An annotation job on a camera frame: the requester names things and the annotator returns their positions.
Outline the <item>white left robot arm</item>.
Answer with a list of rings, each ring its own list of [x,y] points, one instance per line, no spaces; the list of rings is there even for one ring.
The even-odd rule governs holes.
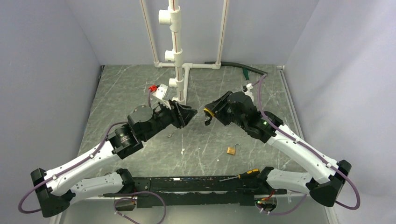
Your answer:
[[[90,175],[136,153],[143,148],[144,142],[169,125],[184,128],[197,112],[171,100],[154,109],[141,105],[128,115],[127,121],[117,122],[118,128],[113,132],[107,129],[104,138],[91,150],[57,168],[47,171],[38,168],[31,172],[42,216],[55,216],[73,203],[92,196],[133,193],[135,182],[125,168],[97,178]]]

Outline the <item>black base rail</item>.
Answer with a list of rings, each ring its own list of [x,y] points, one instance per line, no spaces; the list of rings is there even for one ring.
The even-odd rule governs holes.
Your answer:
[[[272,189],[261,178],[231,179],[218,176],[133,177],[134,184],[103,197],[133,194],[138,208],[178,205],[237,204],[254,206],[261,197],[285,195],[285,189]]]

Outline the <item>white PVC pipe frame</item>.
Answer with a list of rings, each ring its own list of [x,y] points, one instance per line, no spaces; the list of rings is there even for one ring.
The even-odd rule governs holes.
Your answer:
[[[156,50],[156,43],[154,40],[154,33],[151,27],[151,21],[149,17],[149,11],[145,0],[140,1],[140,6],[144,18],[144,24],[148,33],[148,39],[153,54],[153,63],[156,68],[174,68],[175,77],[169,79],[167,86],[175,88],[177,93],[173,100],[177,101],[182,105],[186,105],[188,96],[188,83],[189,74],[191,69],[220,69],[222,62],[223,46],[225,42],[226,23],[229,11],[229,1],[223,1],[222,17],[220,23],[219,43],[216,54],[216,61],[209,64],[199,63],[185,63],[183,50],[181,45],[181,7],[179,1],[169,0],[168,7],[165,10],[160,10],[158,13],[158,21],[161,25],[169,26],[171,31],[172,39],[172,50],[167,50],[164,53],[164,59],[166,62],[161,62],[158,57]]]

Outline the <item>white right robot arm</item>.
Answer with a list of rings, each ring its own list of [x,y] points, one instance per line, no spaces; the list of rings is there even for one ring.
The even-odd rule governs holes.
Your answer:
[[[243,129],[250,137],[282,151],[304,168],[305,172],[282,171],[266,167],[260,174],[257,187],[264,194],[273,189],[288,189],[305,193],[319,204],[332,207],[337,203],[352,165],[337,161],[299,138],[284,122],[272,114],[262,114],[245,93],[228,91],[221,98],[204,107],[209,118],[216,118],[227,126],[231,123]]]

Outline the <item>brass padlock open shackle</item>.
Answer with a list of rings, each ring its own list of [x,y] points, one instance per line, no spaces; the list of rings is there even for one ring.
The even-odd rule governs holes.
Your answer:
[[[229,155],[236,155],[238,150],[241,150],[241,146],[240,144],[235,144],[233,147],[228,147],[226,153]]]

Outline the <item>yellow black screwdriver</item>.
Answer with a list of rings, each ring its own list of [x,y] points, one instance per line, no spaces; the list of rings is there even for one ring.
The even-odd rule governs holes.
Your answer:
[[[251,169],[249,171],[246,171],[242,174],[238,174],[233,177],[221,179],[221,180],[219,180],[219,182],[224,182],[224,181],[228,181],[228,180],[232,180],[232,179],[249,179],[249,178],[257,177],[259,174],[260,174],[260,170],[255,168],[255,169]]]

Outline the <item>yellow black padlock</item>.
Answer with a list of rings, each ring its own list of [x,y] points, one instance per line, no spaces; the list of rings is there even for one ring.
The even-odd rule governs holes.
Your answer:
[[[204,108],[204,113],[205,113],[205,125],[209,126],[211,124],[212,119],[215,118],[215,113],[212,112],[207,107]]]

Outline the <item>green handled screwdriver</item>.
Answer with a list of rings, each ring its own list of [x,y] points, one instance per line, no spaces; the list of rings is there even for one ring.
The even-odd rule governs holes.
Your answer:
[[[249,80],[249,71],[248,71],[248,69],[247,68],[243,68],[242,72],[243,72],[243,76],[244,76],[245,80]]]

